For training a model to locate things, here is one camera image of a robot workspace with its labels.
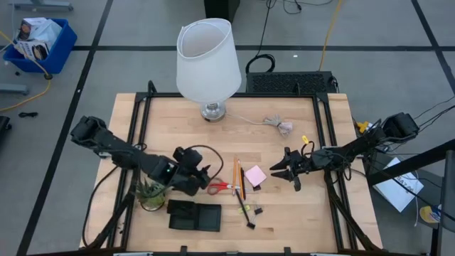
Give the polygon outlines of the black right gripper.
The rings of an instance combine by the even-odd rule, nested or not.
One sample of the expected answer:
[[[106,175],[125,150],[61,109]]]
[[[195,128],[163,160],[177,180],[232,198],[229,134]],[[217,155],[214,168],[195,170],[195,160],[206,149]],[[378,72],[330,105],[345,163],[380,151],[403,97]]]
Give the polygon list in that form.
[[[296,192],[301,190],[299,174],[309,174],[312,170],[312,151],[305,154],[305,148],[306,146],[302,146],[300,150],[291,151],[289,147],[285,147],[283,159],[269,168],[270,170],[285,169],[284,171],[271,173],[271,176],[292,182]]]

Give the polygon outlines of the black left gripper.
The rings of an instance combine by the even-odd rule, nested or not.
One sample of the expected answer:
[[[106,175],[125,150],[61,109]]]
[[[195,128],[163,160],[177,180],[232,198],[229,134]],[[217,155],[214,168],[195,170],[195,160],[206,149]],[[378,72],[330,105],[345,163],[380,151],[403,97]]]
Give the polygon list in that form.
[[[189,174],[177,174],[176,181],[173,183],[173,190],[194,196],[199,189],[206,189],[210,183],[209,168],[210,165],[207,165],[201,170],[191,170]]]

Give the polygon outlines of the red handled scissors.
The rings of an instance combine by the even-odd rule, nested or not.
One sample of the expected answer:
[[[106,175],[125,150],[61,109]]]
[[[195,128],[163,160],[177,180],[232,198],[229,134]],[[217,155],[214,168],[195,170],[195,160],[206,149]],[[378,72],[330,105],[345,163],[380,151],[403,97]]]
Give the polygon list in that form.
[[[210,183],[207,187],[207,193],[209,195],[215,195],[223,190],[232,191],[234,188],[236,188],[237,190],[242,190],[242,191],[250,191],[250,189],[248,189],[248,188],[238,186],[238,185],[234,186],[231,183],[226,183],[226,182],[220,180],[220,181]]]

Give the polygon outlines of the pink sticky note pad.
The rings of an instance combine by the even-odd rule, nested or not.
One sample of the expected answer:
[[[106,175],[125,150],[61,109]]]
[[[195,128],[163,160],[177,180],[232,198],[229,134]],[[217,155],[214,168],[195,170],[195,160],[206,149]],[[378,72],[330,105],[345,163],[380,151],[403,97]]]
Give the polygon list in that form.
[[[245,177],[250,182],[253,187],[260,185],[263,181],[266,180],[266,174],[261,170],[258,165],[253,166],[251,169],[245,172]]]

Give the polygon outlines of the black mesh desk organizer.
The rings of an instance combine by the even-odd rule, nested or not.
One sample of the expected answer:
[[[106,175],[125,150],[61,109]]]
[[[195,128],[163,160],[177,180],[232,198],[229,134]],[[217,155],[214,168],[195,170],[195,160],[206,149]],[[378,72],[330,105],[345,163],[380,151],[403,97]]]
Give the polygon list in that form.
[[[166,212],[170,215],[170,229],[220,231],[222,208],[219,204],[169,200]]]

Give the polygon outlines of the small potted succulent plant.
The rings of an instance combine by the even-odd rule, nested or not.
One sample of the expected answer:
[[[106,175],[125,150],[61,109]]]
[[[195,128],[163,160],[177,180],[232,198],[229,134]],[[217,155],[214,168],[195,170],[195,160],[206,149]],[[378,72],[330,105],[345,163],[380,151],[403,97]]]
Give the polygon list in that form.
[[[136,187],[136,197],[140,206],[148,212],[157,211],[166,202],[166,188],[155,181],[139,180]]]

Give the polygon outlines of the silver table lamp white shade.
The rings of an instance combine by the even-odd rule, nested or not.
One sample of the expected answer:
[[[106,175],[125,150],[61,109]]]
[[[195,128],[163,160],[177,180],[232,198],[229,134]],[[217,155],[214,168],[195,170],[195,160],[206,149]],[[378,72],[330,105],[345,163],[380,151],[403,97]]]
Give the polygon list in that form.
[[[222,18],[190,23],[181,28],[176,47],[178,91],[199,104],[205,121],[220,121],[225,101],[242,84],[232,24]]]

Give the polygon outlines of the white paper bag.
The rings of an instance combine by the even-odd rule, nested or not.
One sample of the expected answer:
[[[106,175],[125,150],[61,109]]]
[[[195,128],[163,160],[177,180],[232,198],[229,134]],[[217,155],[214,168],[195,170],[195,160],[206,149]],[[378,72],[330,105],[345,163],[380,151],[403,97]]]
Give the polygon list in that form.
[[[414,194],[418,194],[424,185],[412,172],[409,172],[373,186],[400,213],[415,199],[415,196],[404,187]]]

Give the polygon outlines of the black cabinet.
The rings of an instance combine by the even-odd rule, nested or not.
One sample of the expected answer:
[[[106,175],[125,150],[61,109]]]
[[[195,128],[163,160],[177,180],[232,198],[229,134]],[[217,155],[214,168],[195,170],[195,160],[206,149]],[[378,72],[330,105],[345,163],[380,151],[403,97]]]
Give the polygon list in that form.
[[[222,18],[234,21],[240,0],[203,0],[206,18]]]

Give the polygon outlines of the blue plastic bin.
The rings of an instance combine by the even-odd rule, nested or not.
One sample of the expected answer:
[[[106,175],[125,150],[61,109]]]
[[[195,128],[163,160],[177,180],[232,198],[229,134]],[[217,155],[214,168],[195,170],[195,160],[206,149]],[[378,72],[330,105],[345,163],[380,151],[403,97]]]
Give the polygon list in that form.
[[[25,58],[24,53],[22,53],[16,45],[15,39],[13,39],[14,44],[6,49],[3,59],[13,63],[17,68],[27,73],[60,73],[75,45],[77,35],[70,27],[68,20],[61,18],[50,19],[60,25],[62,31],[50,50],[49,56],[45,60],[31,60]]]

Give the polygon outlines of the grey desk foot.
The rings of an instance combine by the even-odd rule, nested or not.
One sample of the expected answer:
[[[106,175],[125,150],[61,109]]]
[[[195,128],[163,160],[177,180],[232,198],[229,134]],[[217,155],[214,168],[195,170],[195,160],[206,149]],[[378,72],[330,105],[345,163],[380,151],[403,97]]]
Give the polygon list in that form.
[[[26,85],[0,83],[0,93],[16,93],[28,95],[29,89]]]
[[[8,0],[15,10],[22,11],[73,11],[73,5],[68,1],[59,0]]]

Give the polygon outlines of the white packages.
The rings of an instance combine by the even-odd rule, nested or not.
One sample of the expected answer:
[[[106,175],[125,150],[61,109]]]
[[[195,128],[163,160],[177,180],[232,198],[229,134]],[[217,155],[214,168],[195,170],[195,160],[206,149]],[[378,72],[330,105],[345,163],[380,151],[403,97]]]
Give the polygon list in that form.
[[[49,18],[24,18],[17,31],[16,45],[25,58],[45,60],[57,41],[62,27]]]

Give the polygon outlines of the black aluminium table frame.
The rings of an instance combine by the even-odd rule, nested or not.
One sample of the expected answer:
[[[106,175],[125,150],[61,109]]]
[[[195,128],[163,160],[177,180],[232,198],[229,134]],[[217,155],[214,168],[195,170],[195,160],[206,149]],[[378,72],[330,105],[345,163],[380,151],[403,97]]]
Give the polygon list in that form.
[[[344,145],[355,139],[348,99],[327,96],[237,93],[227,103],[228,117],[207,122],[198,105],[176,93],[119,93],[109,129],[146,152],[171,156],[178,146],[197,146],[203,165],[224,181],[233,178],[234,156],[244,169],[258,165],[264,172],[283,156],[284,148],[300,149],[305,135],[317,146]],[[219,204],[219,232],[173,230],[165,208],[145,211],[131,202],[110,230],[101,248],[107,251],[188,252],[337,252],[361,248],[328,197],[322,171],[301,176],[296,192],[288,182],[267,177],[260,191],[247,191],[247,202],[263,213],[248,216],[247,227],[232,192],[211,196],[200,191],[196,203]]]

